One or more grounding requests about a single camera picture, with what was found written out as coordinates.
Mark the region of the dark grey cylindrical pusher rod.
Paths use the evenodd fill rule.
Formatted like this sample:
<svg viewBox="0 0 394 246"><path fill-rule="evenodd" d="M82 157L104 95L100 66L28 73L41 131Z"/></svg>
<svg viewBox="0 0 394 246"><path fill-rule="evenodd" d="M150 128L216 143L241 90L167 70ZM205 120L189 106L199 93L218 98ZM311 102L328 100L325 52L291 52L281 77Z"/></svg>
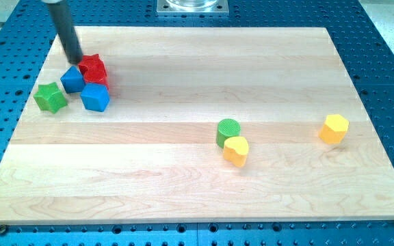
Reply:
<svg viewBox="0 0 394 246"><path fill-rule="evenodd" d="M42 0L42 2L47 5L68 62L77 65L83 58L83 51L75 31L68 1Z"/></svg>

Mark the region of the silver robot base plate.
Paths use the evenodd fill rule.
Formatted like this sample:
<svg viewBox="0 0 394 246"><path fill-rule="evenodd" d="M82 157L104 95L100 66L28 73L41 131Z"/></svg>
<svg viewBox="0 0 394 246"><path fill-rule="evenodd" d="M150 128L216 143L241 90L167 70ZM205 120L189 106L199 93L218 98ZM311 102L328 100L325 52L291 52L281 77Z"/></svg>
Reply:
<svg viewBox="0 0 394 246"><path fill-rule="evenodd" d="M228 14L228 0L156 0L156 11L163 15Z"/></svg>

